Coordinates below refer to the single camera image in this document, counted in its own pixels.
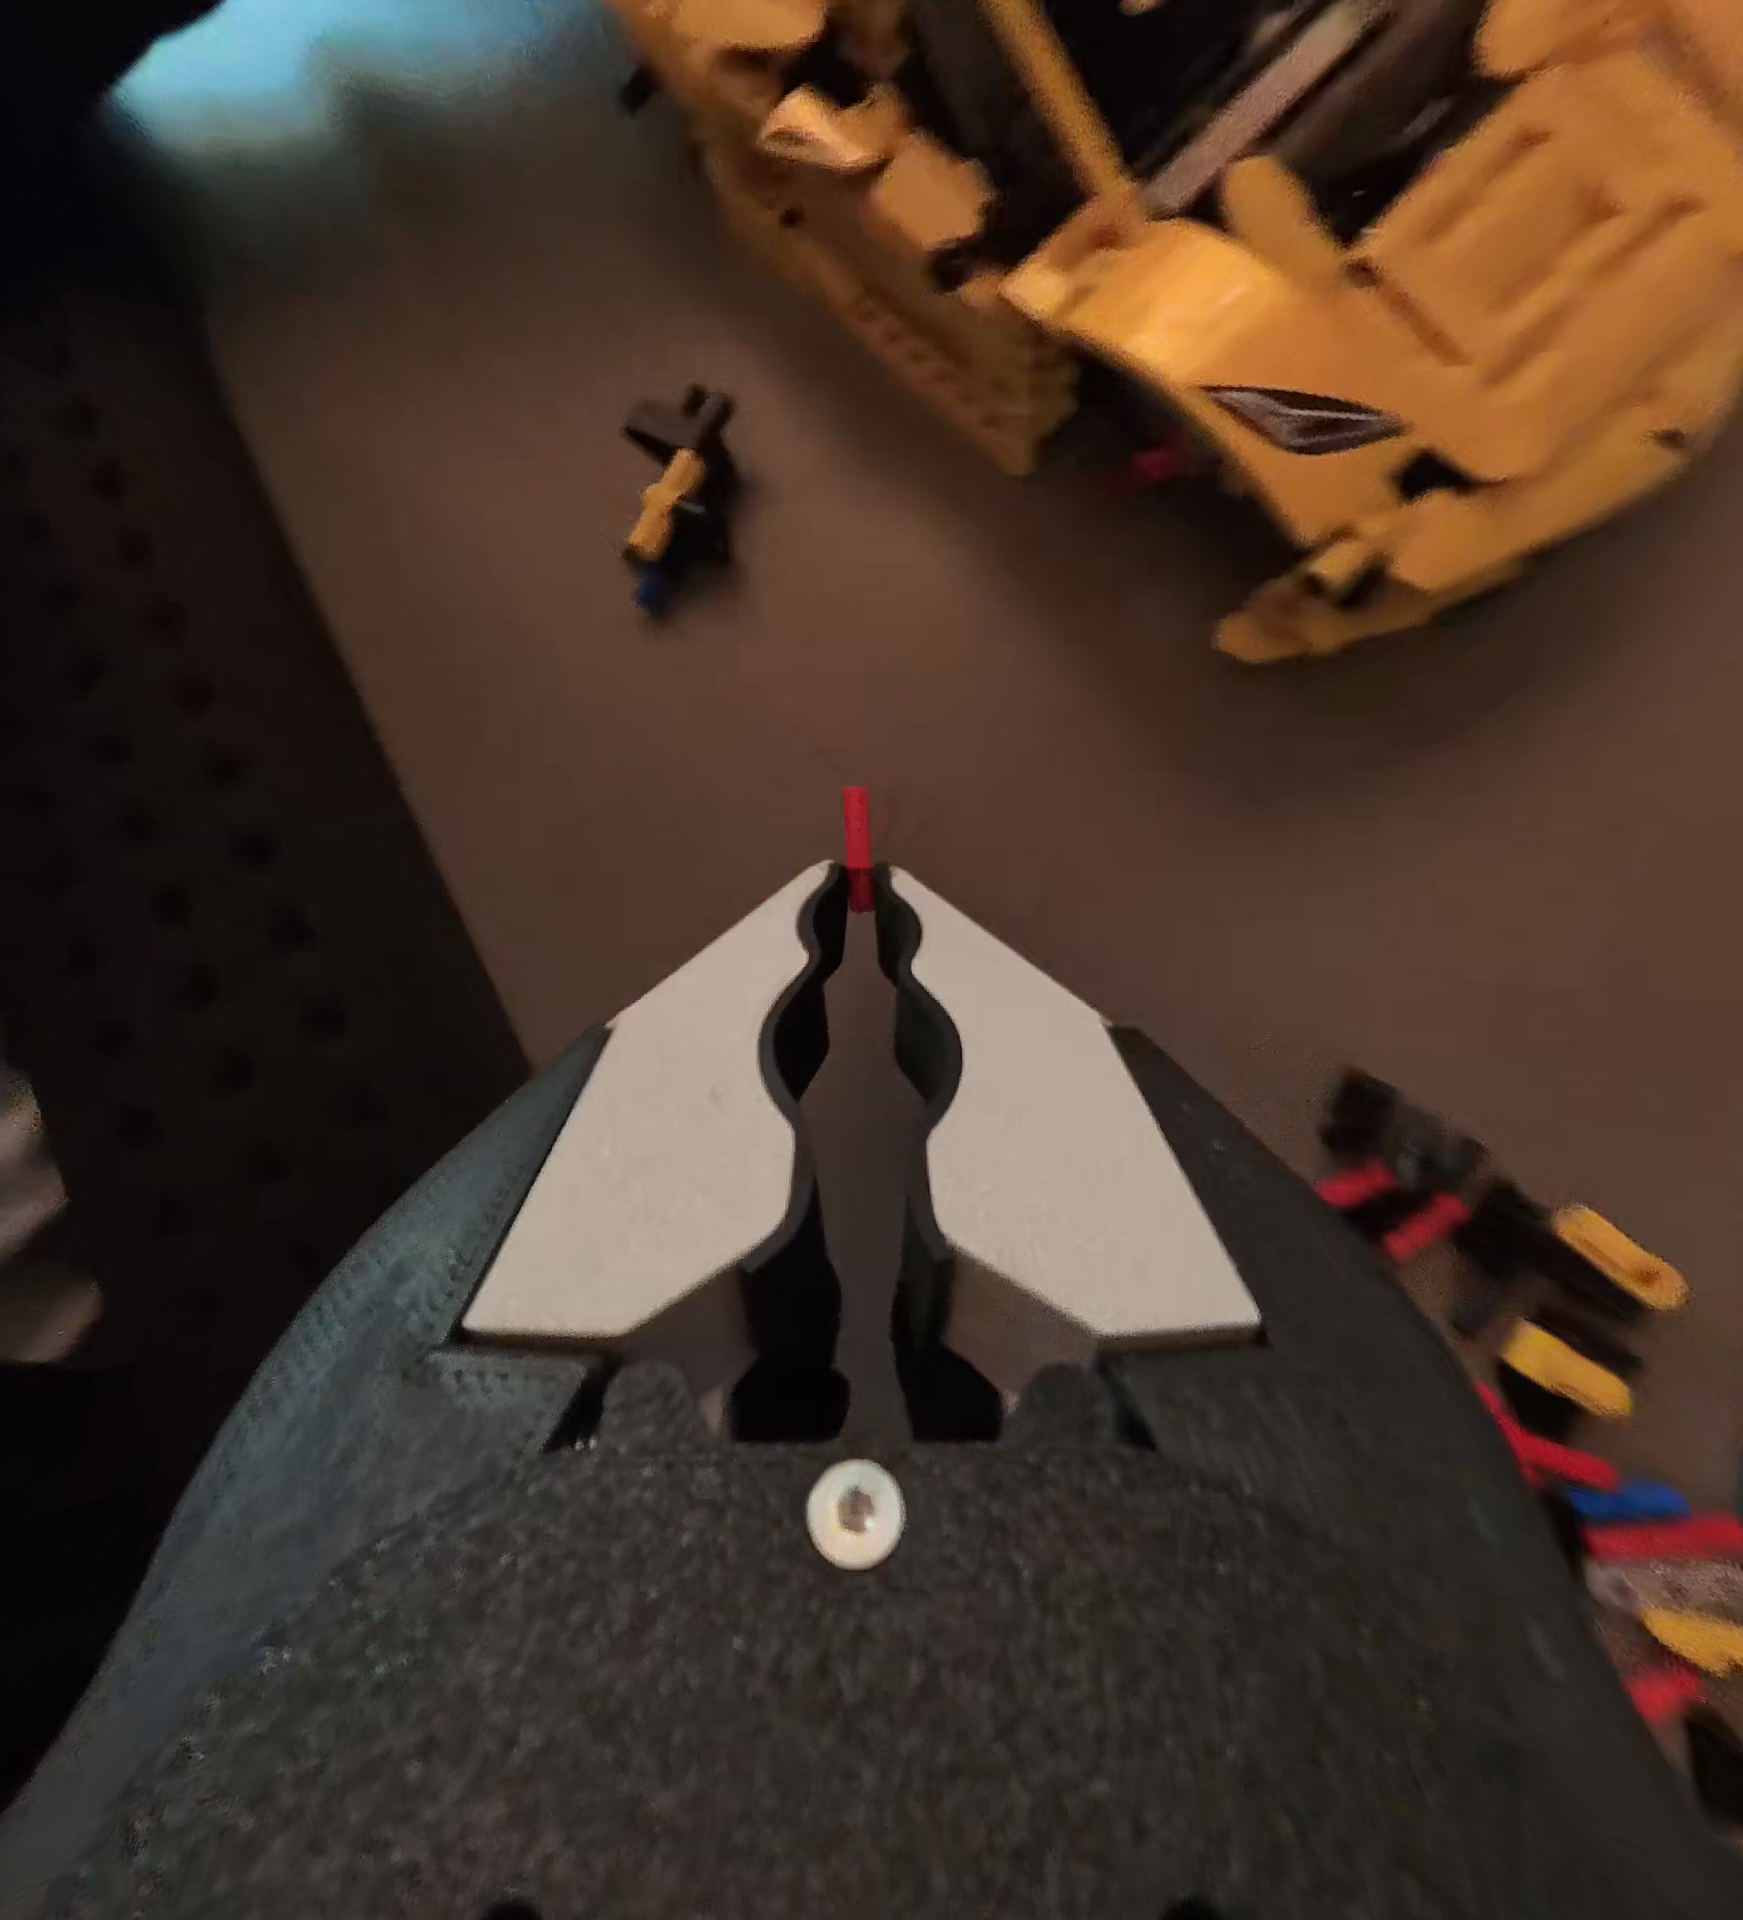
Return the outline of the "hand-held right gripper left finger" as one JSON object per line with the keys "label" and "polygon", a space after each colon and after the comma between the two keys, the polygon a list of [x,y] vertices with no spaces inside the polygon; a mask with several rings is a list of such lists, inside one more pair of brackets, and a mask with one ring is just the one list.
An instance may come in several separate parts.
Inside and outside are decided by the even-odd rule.
{"label": "hand-held right gripper left finger", "polygon": [[846,930],[851,879],[817,859],[590,1041],[466,1339],[671,1363],[698,1399],[846,1394],[801,1118]]}

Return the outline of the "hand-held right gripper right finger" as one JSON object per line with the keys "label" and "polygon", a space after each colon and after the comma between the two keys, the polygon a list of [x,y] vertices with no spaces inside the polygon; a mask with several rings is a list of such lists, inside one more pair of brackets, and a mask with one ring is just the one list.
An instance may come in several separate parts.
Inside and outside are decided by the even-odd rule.
{"label": "hand-held right gripper right finger", "polygon": [[1115,1025],[910,869],[876,869],[876,930],[923,1104],[895,1290],[910,1375],[1024,1394],[1048,1364],[1258,1339]]}

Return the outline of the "small yellow black brick assembly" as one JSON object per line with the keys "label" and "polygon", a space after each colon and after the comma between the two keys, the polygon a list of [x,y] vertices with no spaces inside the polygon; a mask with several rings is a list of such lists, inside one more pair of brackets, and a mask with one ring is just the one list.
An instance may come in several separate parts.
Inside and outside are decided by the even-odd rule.
{"label": "small yellow black brick assembly", "polygon": [[622,438],[655,461],[622,541],[630,603],[645,616],[664,616],[690,581],[732,562],[745,485],[729,446],[732,411],[732,393],[690,382],[676,401],[639,399],[622,416]]}

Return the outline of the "grey desk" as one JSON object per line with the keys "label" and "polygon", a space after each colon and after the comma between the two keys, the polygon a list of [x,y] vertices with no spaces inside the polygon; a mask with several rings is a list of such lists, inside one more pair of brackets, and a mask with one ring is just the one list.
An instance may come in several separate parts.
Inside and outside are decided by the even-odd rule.
{"label": "grey desk", "polygon": [[[1743,1466],[1743,401],[1453,621],[1238,664],[1255,503],[1103,416],[1002,474],[625,115],[602,4],[218,4],[116,87],[144,207],[529,1053],[793,869],[840,790],[1272,1151],[1353,1066],[1688,1276],[1604,1454]],[[639,399],[732,393],[732,562],[622,541]]]}

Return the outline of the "scattered small brick pins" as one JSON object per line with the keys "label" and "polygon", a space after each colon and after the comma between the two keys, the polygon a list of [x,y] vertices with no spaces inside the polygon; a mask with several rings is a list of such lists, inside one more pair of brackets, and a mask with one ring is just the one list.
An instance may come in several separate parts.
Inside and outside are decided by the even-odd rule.
{"label": "scattered small brick pins", "polygon": [[1456,1123],[1368,1068],[1338,1068],[1318,1118],[1318,1194],[1392,1273],[1428,1256],[1468,1268],[1445,1331],[1539,1493],[1599,1608],[1630,1705],[1684,1744],[1699,1810],[1743,1838],[1743,1736],[1715,1693],[1743,1682],[1743,1466],[1733,1507],[1619,1466],[1582,1423],[1627,1423],[1643,1389],[1630,1327],[1688,1305],[1684,1273],[1591,1207],[1548,1207]]}

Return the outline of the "black perforated chair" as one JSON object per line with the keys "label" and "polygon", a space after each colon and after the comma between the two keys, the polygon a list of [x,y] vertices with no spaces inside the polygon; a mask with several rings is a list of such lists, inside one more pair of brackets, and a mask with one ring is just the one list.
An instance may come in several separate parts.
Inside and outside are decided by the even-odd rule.
{"label": "black perforated chair", "polygon": [[526,1081],[93,136],[0,163],[0,1016],[102,1344],[211,1378]]}

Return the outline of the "yellow brick toy car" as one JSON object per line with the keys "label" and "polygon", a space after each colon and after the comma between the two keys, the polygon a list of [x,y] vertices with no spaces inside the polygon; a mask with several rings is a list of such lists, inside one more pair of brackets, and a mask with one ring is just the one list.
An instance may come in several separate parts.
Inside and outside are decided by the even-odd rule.
{"label": "yellow brick toy car", "polygon": [[729,226],[997,466],[1087,367],[1331,658],[1669,485],[1743,393],[1743,0],[625,0]]}

